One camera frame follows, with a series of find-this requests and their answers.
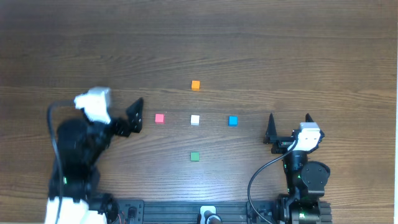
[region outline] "cable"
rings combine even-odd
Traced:
[[[251,196],[250,196],[251,184],[253,183],[254,179],[257,177],[257,175],[258,175],[262,170],[264,170],[265,168],[267,168],[269,165],[271,165],[271,164],[273,164],[273,163],[279,161],[280,159],[283,159],[285,156],[287,156],[287,155],[289,155],[291,152],[293,152],[293,149],[296,147],[298,141],[299,141],[299,139],[298,139],[298,137],[295,135],[294,144],[290,147],[290,149],[288,149],[288,151],[287,151],[285,154],[283,154],[283,155],[277,157],[276,159],[273,159],[273,160],[267,162],[265,165],[263,165],[262,167],[260,167],[260,169],[258,169],[258,170],[253,174],[253,176],[251,177],[251,179],[250,179],[250,181],[249,181],[249,185],[248,185],[248,199],[249,199],[249,203],[250,203],[252,209],[257,213],[257,215],[258,215],[260,218],[262,218],[263,220],[265,220],[268,224],[274,224],[274,223],[272,223],[271,221],[269,221],[268,219],[266,219],[265,217],[263,217],[263,216],[254,208],[254,205],[253,205],[253,202],[252,202]]]
[[[57,140],[55,139],[55,132],[52,127],[52,111],[54,108],[59,107],[59,106],[71,106],[74,104],[75,103],[70,100],[56,101],[56,102],[53,102],[47,109],[47,126],[49,127],[51,143],[52,143],[52,147],[54,148],[55,160],[57,162],[58,174],[59,174],[59,179],[60,179],[60,192],[59,192],[60,195],[59,195],[57,217],[55,218],[55,224],[58,223],[58,219],[60,218],[60,213],[61,213],[61,204],[62,204],[62,197],[63,197],[63,170],[62,170],[62,161],[61,161],[60,153],[59,153],[58,146],[57,146]]]

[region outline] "wood grain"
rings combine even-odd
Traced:
[[[44,220],[47,106],[103,85],[113,115],[139,97],[145,106],[142,132],[115,138],[101,157],[100,191],[245,201],[250,176],[275,157],[262,143],[269,113],[279,134],[310,113],[326,134],[310,157],[331,168],[323,199],[334,222],[392,223],[396,9],[393,0],[1,1],[0,222]],[[74,116],[59,109],[55,125]],[[252,195],[272,200],[285,188],[276,164]]]

